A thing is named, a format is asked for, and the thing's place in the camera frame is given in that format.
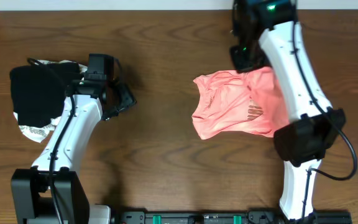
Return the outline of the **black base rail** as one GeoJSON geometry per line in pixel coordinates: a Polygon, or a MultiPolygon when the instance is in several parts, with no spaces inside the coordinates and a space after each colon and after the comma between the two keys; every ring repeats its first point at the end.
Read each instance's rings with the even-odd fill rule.
{"type": "Polygon", "coordinates": [[[123,212],[110,224],[352,224],[349,212],[313,212],[298,220],[289,220],[274,211],[251,210],[245,213],[151,213],[123,212]]]}

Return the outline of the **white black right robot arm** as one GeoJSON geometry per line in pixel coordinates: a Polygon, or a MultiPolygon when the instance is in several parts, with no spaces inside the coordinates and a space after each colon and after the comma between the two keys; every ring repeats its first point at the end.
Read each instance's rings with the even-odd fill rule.
{"type": "Polygon", "coordinates": [[[234,1],[232,62],[239,72],[269,66],[285,105],[273,134],[284,163],[284,185],[275,223],[350,223],[347,212],[313,208],[314,180],[326,151],[343,136],[346,117],[334,109],[314,75],[294,1],[234,1]]]}

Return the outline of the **black folded garment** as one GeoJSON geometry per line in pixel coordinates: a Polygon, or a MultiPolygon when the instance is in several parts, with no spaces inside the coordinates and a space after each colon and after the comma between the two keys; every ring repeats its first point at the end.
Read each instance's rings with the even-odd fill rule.
{"type": "Polygon", "coordinates": [[[9,74],[13,112],[20,126],[42,128],[62,115],[65,88],[81,79],[77,63],[50,63],[13,68],[9,74]]]}

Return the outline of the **pink t-shirt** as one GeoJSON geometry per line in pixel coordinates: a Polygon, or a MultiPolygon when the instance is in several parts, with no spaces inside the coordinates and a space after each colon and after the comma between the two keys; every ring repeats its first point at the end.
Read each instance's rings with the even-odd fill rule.
{"type": "Polygon", "coordinates": [[[201,139],[227,131],[271,138],[289,124],[285,100],[270,67],[246,73],[223,70],[193,82],[200,99],[192,120],[201,139]]]}

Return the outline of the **white leaf-patterned garment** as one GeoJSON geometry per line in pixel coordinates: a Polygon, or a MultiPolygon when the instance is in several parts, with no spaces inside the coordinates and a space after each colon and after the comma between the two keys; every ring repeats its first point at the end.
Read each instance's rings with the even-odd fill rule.
{"type": "Polygon", "coordinates": [[[42,142],[60,122],[64,89],[36,63],[10,71],[13,115],[22,134],[42,142]]]}

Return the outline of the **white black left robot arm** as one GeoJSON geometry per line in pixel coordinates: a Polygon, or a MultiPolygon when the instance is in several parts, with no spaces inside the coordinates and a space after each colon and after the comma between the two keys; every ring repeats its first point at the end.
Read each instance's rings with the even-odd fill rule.
{"type": "Polygon", "coordinates": [[[123,81],[75,80],[65,92],[62,117],[29,169],[11,178],[18,223],[111,223],[111,208],[91,205],[78,177],[91,133],[136,103],[123,81]]]}

